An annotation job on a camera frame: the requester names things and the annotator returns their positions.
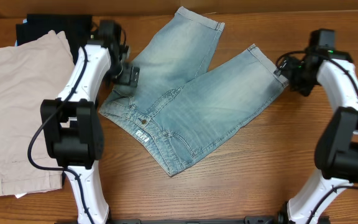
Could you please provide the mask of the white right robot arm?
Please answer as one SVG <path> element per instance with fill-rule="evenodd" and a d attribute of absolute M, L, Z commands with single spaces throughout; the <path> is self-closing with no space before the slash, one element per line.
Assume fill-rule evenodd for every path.
<path fill-rule="evenodd" d="M 333 117 L 314 153 L 316 170 L 296 196 L 283 204 L 277 218 L 266 223 L 329 223 L 322 214 L 347 189 L 358 190 L 358 79 L 349 53 L 335 48 L 335 31 L 318 29 L 308 46 L 281 55 L 276 74 L 289 81 L 291 91 L 308 96 L 323 87 Z"/>

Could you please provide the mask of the light blue denim shorts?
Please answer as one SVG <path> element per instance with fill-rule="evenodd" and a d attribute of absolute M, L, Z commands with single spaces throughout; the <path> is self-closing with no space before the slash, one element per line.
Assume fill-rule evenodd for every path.
<path fill-rule="evenodd" d="M 100 107 L 169 176 L 233 137 L 288 85 L 255 45 L 210 69 L 224 27 L 179 8 L 132 61 L 140 70 L 137 86 L 115 85 Z"/>

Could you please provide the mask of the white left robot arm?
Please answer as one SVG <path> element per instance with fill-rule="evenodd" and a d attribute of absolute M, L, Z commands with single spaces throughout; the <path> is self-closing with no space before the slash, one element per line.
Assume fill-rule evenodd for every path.
<path fill-rule="evenodd" d="M 104 134 L 97 114 L 102 82 L 135 88 L 139 68 L 127 63 L 126 33 L 115 21 L 101 20 L 96 33 L 80 47 L 68 83 L 54 100 L 40 107 L 48 155 L 56 170 L 68 177 L 76 206 L 77 223 L 108 223 L 111 218 L 99 176 Z"/>

